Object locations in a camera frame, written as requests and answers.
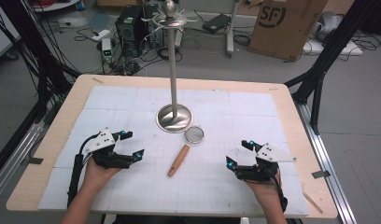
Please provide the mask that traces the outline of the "white floor stand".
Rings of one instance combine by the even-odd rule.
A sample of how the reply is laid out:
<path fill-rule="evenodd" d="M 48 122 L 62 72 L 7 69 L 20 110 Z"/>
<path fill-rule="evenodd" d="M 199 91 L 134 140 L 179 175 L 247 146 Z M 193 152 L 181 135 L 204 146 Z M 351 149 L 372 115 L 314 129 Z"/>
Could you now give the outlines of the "white floor stand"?
<path fill-rule="evenodd" d="M 234 29 L 234 24 L 236 20 L 236 15 L 237 15 L 237 10 L 240 5 L 240 0 L 233 0 L 233 9 L 230 14 L 230 23 L 229 23 L 229 28 L 227 29 L 226 32 L 226 55 L 231 58 L 233 56 L 234 52 L 234 34 L 233 34 L 233 29 Z"/>

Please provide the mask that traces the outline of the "person's right hand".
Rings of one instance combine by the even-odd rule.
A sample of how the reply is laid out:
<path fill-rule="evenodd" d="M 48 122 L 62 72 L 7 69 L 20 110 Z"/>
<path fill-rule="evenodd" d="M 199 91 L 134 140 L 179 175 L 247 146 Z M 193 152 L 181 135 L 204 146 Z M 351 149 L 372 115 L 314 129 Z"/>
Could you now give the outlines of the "person's right hand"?
<path fill-rule="evenodd" d="M 260 205 L 280 204 L 278 191 L 272 181 L 256 182 L 246 180 L 245 183 L 250 187 Z"/>

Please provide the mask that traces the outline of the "white grid mat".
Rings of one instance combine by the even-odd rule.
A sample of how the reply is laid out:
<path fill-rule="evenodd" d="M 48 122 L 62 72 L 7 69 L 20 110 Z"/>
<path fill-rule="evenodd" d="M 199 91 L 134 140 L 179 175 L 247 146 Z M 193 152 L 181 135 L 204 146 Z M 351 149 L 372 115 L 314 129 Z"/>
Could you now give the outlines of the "white grid mat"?
<path fill-rule="evenodd" d="M 38 205 L 41 210 L 64 210 L 74 158 L 91 145 L 91 135 L 104 128 L 132 137 L 119 141 L 116 152 L 145 152 L 142 161 L 120 171 L 96 197 L 93 210 L 186 216 L 258 217 L 262 210 L 253 192 L 227 169 L 232 158 L 255 164 L 254 152 L 242 141 L 275 146 L 289 152 L 275 101 L 270 93 L 181 90 L 178 100 L 194 114 L 204 140 L 190 148 L 173 176 L 167 174 L 186 140 L 166 133 L 156 113 L 169 101 L 166 89 L 96 86 L 92 89 L 63 150 L 53 166 Z"/>

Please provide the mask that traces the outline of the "black metal frame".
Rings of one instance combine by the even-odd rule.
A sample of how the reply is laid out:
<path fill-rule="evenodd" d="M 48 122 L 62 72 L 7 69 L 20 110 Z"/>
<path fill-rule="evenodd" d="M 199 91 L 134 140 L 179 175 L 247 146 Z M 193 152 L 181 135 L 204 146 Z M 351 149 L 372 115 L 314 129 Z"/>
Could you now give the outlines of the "black metal frame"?
<path fill-rule="evenodd" d="M 335 48 L 324 49 L 306 72 L 285 82 L 288 88 L 300 85 L 297 91 L 291 95 L 295 103 L 305 105 L 309 96 L 313 95 L 310 124 L 316 134 L 319 134 L 318 118 L 324 78 L 340 55 L 342 47 L 350 41 L 379 5 L 381 5 L 381 0 L 355 0 L 328 40 L 327 45 L 335 46 Z"/>
<path fill-rule="evenodd" d="M 35 84 L 37 103 L 35 118 L 40 121 L 48 112 L 49 100 L 57 96 L 63 99 L 73 85 L 65 74 L 78 78 L 80 72 L 56 58 L 35 24 L 35 13 L 28 0 L 0 0 L 3 14 L 20 35 L 17 39 L 0 18 L 0 30 L 23 58 L 30 75 L 37 79 Z"/>

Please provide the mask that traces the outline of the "white flat board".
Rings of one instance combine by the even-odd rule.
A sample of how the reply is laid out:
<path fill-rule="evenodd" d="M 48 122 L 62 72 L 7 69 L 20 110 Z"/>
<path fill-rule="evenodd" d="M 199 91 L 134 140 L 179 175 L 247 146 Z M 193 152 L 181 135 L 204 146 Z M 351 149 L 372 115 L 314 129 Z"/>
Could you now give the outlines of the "white flat board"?
<path fill-rule="evenodd" d="M 332 49 L 335 46 L 330 47 L 329 45 L 323 46 L 323 43 L 316 39 L 309 39 L 303 46 L 303 53 L 306 55 L 317 55 L 320 54 L 324 49 Z M 342 47 L 340 52 L 343 56 L 361 56 L 363 51 L 352 41 L 349 41 Z"/>

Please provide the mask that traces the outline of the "steel hanging stand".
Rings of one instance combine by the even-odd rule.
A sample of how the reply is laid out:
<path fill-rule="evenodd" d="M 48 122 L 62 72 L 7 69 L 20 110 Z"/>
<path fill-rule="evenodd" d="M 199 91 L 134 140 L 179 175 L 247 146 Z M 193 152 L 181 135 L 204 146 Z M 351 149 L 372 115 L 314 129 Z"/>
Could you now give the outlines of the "steel hanging stand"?
<path fill-rule="evenodd" d="M 193 113 L 187 106 L 177 101 L 175 37 L 176 31 L 182 28 L 188 19 L 176 11 L 174 0 L 164 0 L 162 12 L 144 21 L 152 21 L 157 26 L 156 31 L 165 30 L 168 38 L 171 104 L 163 106 L 157 112 L 157 125 L 167 133 L 184 133 L 193 123 Z"/>

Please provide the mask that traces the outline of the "white power strip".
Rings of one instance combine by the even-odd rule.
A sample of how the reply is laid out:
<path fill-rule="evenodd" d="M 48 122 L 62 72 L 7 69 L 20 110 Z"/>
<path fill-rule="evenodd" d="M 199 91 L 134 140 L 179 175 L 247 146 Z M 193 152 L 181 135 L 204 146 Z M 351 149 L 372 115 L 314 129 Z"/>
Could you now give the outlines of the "white power strip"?
<path fill-rule="evenodd" d="M 101 32 L 97 33 L 96 35 L 94 35 L 92 37 L 92 40 L 93 41 L 99 41 L 101 40 L 102 38 L 106 37 L 108 34 L 110 33 L 109 30 L 105 29 L 105 30 L 102 30 Z"/>

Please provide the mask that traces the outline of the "wooden-handled mesh strainer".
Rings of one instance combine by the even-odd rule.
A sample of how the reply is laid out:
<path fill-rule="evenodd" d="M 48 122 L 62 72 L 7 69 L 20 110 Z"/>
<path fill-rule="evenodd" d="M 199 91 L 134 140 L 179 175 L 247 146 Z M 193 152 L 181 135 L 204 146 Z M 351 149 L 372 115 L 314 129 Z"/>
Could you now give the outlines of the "wooden-handled mesh strainer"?
<path fill-rule="evenodd" d="M 203 141 L 205 137 L 205 133 L 199 126 L 191 126 L 187 131 L 185 131 L 185 139 L 186 143 L 183 145 L 183 147 L 178 152 L 175 160 L 173 161 L 172 165 L 170 166 L 170 169 L 167 173 L 169 177 L 172 177 L 176 171 L 178 170 L 181 163 L 186 158 L 187 153 L 189 152 L 192 144 L 198 144 Z"/>

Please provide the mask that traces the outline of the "brown cardboard box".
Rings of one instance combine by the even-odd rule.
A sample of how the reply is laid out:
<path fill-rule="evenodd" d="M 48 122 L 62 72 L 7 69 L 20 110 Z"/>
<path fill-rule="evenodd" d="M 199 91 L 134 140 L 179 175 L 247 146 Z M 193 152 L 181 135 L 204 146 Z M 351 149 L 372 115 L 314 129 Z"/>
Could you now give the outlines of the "brown cardboard box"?
<path fill-rule="evenodd" d="M 296 61 L 328 0 L 262 0 L 250 52 Z"/>

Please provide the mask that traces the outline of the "person's left hand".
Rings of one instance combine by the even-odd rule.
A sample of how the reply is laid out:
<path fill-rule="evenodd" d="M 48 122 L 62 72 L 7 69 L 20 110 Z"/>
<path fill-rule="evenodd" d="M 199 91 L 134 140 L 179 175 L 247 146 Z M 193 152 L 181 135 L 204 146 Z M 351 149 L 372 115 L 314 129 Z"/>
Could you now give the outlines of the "person's left hand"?
<path fill-rule="evenodd" d="M 96 164 L 94 159 L 88 161 L 82 189 L 89 193 L 98 193 L 120 168 L 104 168 Z"/>

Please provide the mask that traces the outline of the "flat black device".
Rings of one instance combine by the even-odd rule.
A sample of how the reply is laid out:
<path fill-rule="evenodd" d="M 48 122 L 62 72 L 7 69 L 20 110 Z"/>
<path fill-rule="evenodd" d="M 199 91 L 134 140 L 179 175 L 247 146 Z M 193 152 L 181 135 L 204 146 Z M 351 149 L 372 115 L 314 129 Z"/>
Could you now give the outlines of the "flat black device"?
<path fill-rule="evenodd" d="M 228 15 L 220 13 L 218 16 L 214 17 L 210 21 L 205 22 L 202 28 L 208 33 L 214 34 L 217 31 L 225 28 L 229 23 L 230 17 Z"/>

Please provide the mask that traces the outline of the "thin wooden stick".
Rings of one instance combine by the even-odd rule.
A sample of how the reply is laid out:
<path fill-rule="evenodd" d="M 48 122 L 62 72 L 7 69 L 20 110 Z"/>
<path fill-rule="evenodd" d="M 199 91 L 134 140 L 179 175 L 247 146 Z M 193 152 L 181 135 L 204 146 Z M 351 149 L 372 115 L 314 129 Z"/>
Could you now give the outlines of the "thin wooden stick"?
<path fill-rule="evenodd" d="M 320 213 L 323 214 L 323 210 L 318 206 L 318 204 L 306 193 L 303 192 L 305 199 Z"/>

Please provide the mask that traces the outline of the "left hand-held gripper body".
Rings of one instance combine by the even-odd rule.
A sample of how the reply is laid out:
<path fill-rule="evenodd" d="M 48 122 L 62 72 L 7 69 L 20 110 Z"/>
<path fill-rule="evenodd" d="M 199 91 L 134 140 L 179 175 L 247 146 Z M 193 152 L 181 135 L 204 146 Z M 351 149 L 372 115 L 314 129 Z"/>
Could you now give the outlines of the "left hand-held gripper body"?
<path fill-rule="evenodd" d="M 85 151 L 91 155 L 97 165 L 104 168 L 128 169 L 131 165 L 131 156 L 120 155 L 114 151 L 117 142 L 112 137 L 112 132 L 105 127 L 92 137 L 91 143 Z"/>

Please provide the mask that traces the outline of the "grey computer tower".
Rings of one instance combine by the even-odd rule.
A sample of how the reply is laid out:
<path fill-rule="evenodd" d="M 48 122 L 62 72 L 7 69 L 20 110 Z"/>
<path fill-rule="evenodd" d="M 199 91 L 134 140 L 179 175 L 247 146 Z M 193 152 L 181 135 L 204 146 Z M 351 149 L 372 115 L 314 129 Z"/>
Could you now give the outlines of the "grey computer tower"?
<path fill-rule="evenodd" d="M 147 19 L 148 25 L 148 42 L 152 49 L 161 49 L 164 47 L 164 32 L 152 21 L 152 19 L 160 14 L 158 4 L 147 3 L 144 5 L 144 18 Z"/>

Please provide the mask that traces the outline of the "grey rounded device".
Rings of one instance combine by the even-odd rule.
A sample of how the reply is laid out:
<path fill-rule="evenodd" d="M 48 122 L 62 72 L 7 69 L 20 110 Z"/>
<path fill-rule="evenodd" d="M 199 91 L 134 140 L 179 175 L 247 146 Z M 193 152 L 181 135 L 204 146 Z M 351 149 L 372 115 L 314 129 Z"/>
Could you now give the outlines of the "grey rounded device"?
<path fill-rule="evenodd" d="M 323 12 L 317 20 L 314 31 L 315 38 L 322 42 L 342 22 L 343 16 L 332 11 Z"/>

